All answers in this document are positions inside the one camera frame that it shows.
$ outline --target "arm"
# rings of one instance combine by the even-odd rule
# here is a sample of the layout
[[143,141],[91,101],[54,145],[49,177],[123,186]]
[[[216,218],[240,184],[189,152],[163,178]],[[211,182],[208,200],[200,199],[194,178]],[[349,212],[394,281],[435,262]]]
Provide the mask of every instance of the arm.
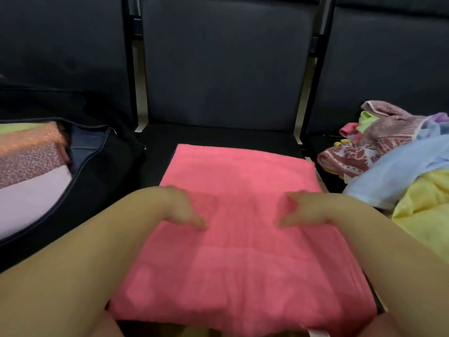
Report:
[[148,235],[168,217],[204,226],[185,192],[138,190],[0,274],[0,334],[86,336]]
[[405,336],[449,336],[448,264],[359,200],[341,194],[289,195],[298,208],[280,226],[331,221]]

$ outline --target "pile of clothes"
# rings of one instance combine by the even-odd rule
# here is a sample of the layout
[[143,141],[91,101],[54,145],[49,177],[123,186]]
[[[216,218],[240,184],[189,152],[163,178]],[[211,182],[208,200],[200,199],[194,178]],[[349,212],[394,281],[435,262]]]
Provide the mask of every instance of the pile of clothes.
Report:
[[0,239],[42,219],[104,132],[60,123],[0,124]]
[[449,117],[415,116],[383,101],[367,101],[362,110],[318,163],[345,180],[344,194],[390,211],[449,262]]

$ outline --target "chair backrest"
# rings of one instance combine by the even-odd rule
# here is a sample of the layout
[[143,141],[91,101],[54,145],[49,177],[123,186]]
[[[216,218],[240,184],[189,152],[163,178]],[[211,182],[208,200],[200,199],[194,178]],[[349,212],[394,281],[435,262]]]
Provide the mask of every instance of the chair backrest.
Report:
[[335,0],[302,136],[334,134],[360,105],[449,110],[449,0]]
[[136,124],[126,16],[127,0],[2,0],[0,88],[98,92]]
[[141,0],[149,119],[293,132],[319,0]]

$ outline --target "green fabric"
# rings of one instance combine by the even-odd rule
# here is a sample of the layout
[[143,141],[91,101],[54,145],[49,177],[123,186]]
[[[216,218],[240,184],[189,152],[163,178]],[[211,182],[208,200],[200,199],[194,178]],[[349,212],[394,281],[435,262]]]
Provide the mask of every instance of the green fabric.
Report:
[[357,127],[357,131],[363,133],[368,126],[373,124],[376,120],[379,118],[374,116],[373,114],[370,114],[369,112],[362,111],[359,118],[359,126]]
[[11,123],[11,124],[0,124],[0,134],[10,133],[14,131],[28,130],[36,128],[42,125],[42,123]]

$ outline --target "hand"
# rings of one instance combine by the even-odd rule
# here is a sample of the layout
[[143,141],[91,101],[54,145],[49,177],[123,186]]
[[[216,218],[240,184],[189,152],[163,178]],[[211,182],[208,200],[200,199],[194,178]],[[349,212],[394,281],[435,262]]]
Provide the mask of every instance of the hand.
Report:
[[347,206],[351,198],[334,193],[309,193],[305,190],[287,195],[298,204],[296,210],[279,220],[279,227],[298,224],[320,225],[329,223],[336,212]]
[[201,229],[207,228],[206,223],[195,212],[185,190],[176,187],[160,187],[163,191],[164,199],[167,202],[167,216],[165,221],[175,225],[192,224]]

